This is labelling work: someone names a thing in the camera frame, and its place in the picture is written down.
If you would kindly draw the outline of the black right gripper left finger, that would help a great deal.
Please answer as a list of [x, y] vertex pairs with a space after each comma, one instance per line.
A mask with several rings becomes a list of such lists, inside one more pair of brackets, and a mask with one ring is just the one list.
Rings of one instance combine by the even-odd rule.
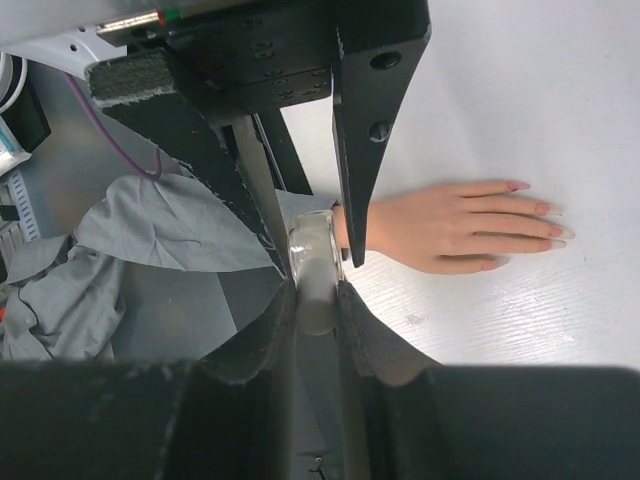
[[5, 479], [286, 479], [295, 290], [195, 361], [5, 361]]

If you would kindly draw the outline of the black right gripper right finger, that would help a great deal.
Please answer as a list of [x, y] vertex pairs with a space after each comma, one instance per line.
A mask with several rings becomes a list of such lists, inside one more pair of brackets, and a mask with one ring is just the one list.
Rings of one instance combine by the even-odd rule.
[[444, 366], [337, 293], [350, 479], [635, 479], [639, 374]]

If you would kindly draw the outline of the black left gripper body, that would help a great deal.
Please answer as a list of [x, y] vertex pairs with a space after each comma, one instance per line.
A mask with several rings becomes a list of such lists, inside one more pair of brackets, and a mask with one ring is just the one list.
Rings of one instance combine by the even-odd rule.
[[163, 50], [250, 113], [330, 97], [395, 115], [431, 35], [425, 1], [203, 1], [97, 24], [128, 54]]

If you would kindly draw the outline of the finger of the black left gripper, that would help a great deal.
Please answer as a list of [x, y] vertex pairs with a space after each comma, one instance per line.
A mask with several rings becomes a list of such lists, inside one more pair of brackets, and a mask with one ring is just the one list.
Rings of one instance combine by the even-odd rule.
[[249, 113], [166, 48], [94, 64], [87, 80], [104, 115], [184, 166], [252, 232], [278, 272], [290, 275], [284, 222]]
[[333, 135], [352, 262], [365, 262], [368, 210], [400, 107], [431, 29], [368, 50], [342, 50], [334, 64]]

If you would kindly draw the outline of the clear nail polish bottle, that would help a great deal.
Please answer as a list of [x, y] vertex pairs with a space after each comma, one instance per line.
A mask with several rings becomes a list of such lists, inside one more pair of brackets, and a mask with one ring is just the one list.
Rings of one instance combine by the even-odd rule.
[[333, 212], [297, 216], [289, 230], [288, 247], [298, 327], [309, 335], [325, 335], [336, 326], [337, 289], [344, 278]]

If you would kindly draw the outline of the grey sleeved forearm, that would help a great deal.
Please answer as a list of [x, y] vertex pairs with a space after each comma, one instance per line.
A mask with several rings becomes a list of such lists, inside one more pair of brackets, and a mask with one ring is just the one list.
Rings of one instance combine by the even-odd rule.
[[219, 275], [272, 266], [201, 183], [124, 176], [71, 235], [14, 253], [5, 360], [198, 358], [236, 329]]

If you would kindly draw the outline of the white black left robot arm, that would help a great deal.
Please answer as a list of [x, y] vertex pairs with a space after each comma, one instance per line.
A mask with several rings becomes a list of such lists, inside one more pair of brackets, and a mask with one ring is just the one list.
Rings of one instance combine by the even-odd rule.
[[353, 263], [428, 45], [424, 1], [5, 1], [1, 46], [88, 81], [106, 116], [179, 160], [284, 263], [268, 158], [281, 110], [333, 101]]

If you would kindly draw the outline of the mannequin hand with nails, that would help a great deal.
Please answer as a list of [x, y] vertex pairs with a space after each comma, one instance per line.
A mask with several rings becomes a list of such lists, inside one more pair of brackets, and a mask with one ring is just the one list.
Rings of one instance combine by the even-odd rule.
[[523, 196], [529, 188], [517, 180], [443, 184], [374, 201], [366, 249], [422, 273], [457, 275], [564, 248], [574, 234], [552, 219], [561, 210]]

